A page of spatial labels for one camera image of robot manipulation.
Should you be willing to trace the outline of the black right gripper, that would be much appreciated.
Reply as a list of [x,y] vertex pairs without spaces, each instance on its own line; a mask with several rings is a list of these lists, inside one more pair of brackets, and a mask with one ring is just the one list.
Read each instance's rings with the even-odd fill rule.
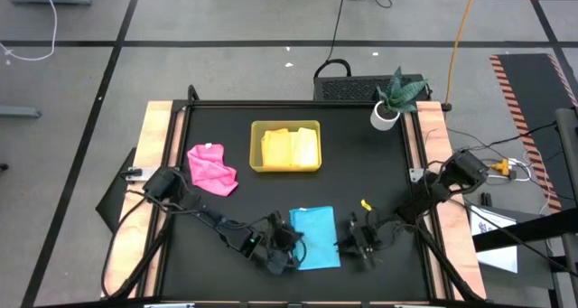
[[355,211],[351,212],[346,237],[338,241],[338,250],[340,253],[361,254],[363,267],[374,268],[375,260],[371,251],[382,244],[375,229],[378,222],[378,207],[365,199],[360,201],[360,206],[365,211],[364,226],[359,226],[358,215]]

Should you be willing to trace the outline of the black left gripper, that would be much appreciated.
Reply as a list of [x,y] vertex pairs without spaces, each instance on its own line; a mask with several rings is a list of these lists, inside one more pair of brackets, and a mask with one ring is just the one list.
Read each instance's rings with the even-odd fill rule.
[[293,226],[284,224],[278,210],[267,216],[269,227],[266,232],[266,268],[273,275],[281,275],[289,262],[286,254],[295,249],[296,244],[303,237],[303,233],[296,231]]

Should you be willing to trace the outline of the blue microfiber towel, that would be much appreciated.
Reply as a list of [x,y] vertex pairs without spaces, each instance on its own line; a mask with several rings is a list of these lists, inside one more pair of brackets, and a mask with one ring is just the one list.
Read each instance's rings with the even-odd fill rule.
[[298,270],[340,267],[332,206],[290,210],[290,223],[303,234],[293,251],[299,260]]

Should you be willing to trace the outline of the orange microfiber towel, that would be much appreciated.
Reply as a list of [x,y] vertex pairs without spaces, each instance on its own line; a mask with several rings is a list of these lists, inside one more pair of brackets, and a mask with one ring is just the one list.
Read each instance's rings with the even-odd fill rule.
[[261,139],[264,167],[287,167],[292,164],[292,135],[286,129],[267,130]]

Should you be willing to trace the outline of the pink microfiber towel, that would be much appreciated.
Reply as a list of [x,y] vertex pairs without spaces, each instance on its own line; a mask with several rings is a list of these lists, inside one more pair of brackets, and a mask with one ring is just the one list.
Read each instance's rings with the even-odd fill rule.
[[222,197],[229,196],[238,187],[237,171],[224,163],[223,145],[195,145],[187,152],[187,158],[194,186]]

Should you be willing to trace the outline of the yellow translucent plastic bin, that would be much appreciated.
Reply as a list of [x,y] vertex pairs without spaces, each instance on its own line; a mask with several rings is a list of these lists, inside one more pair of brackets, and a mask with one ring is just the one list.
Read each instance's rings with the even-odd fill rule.
[[[287,167],[264,167],[262,161],[261,139],[267,130],[286,128],[290,133],[297,132],[299,128],[313,129],[317,133],[319,164],[312,167],[299,167],[292,164]],[[315,172],[322,165],[321,126],[316,120],[290,120],[290,121],[254,121],[251,125],[251,141],[249,164],[258,173],[265,172]]]

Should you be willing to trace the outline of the yellow microfiber towel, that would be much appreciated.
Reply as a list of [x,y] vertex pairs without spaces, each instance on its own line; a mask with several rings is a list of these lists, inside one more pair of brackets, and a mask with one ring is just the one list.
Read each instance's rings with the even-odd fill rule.
[[312,167],[319,164],[317,133],[313,129],[299,128],[291,132],[291,164]]

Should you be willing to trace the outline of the snake plant in white pot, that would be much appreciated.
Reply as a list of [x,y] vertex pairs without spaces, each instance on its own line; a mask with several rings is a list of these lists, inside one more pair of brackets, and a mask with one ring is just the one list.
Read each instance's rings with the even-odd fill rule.
[[370,123],[378,131],[391,129],[403,114],[417,110],[415,101],[426,90],[427,80],[403,84],[403,77],[402,69],[398,67],[383,89],[376,86],[378,102],[371,113]]

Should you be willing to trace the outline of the white printed paper sheet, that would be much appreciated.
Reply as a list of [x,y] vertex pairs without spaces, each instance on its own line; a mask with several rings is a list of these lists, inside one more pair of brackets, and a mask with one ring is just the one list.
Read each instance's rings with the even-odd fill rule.
[[[512,218],[480,207],[470,206],[470,227],[473,236],[509,227],[516,223]],[[477,258],[483,265],[517,273],[517,247],[515,246],[481,251],[477,253]]]

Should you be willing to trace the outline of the light wooden table side board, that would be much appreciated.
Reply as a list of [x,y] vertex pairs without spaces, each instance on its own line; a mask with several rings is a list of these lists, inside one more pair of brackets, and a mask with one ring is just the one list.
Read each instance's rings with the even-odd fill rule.
[[[440,165],[452,155],[441,104],[433,101],[420,101],[417,103],[417,116],[424,137],[427,162],[440,161],[430,166],[432,171],[438,172]],[[454,195],[450,201],[437,206],[443,247],[446,256],[472,291],[486,299],[480,265],[471,235],[468,211],[462,207],[462,204],[462,196]]]
[[[133,164],[137,168],[157,168],[171,118],[171,101],[151,101],[146,107]],[[135,182],[122,191],[121,224],[115,233],[104,272],[104,293],[113,294],[130,276],[145,252],[154,206],[141,195],[142,182]]]

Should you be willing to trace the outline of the black computer case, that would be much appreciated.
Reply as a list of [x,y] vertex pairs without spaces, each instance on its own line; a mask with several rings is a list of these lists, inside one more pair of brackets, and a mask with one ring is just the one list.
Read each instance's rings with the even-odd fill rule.
[[391,78],[391,75],[314,78],[313,99],[376,103],[379,101],[377,87],[384,90]]

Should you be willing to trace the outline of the black hazard-striped floor mat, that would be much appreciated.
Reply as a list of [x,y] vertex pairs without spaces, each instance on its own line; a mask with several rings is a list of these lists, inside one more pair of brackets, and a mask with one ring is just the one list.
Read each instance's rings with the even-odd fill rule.
[[546,53],[501,54],[489,57],[508,110],[552,212],[577,205],[555,111],[578,106],[556,59]]

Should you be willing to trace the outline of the grey metal bar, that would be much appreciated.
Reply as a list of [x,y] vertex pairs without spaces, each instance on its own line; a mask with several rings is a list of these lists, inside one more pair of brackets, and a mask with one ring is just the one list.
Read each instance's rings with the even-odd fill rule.
[[20,117],[37,119],[42,116],[42,112],[35,107],[18,107],[0,105],[0,117]]

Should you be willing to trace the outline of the black aluminium table frame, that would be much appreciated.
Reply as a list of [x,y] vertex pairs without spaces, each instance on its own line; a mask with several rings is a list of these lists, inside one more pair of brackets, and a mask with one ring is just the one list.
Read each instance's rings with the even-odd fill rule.
[[[195,145],[220,144],[237,172],[238,187],[227,197],[203,192],[200,202],[229,219],[265,227],[272,211],[330,206],[339,234],[361,200],[382,216],[410,199],[409,141],[406,125],[377,131],[371,105],[320,101],[180,101],[184,130],[176,165],[187,169]],[[249,164],[251,126],[263,121],[314,120],[321,127],[322,164],[312,173],[259,173]],[[433,294],[432,270],[422,244],[409,230],[386,227],[388,248],[373,268],[344,257],[334,268],[274,275],[228,248],[218,234],[192,216],[176,217],[163,256],[156,292],[168,300],[234,302],[401,302]]]

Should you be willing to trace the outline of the grey metal post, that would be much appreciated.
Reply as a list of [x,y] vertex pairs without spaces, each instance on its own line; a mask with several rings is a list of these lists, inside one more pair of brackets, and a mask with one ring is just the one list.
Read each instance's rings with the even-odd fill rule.
[[568,236],[563,236],[568,266],[578,274],[578,107],[555,111],[556,130],[573,191],[574,207],[566,210]]

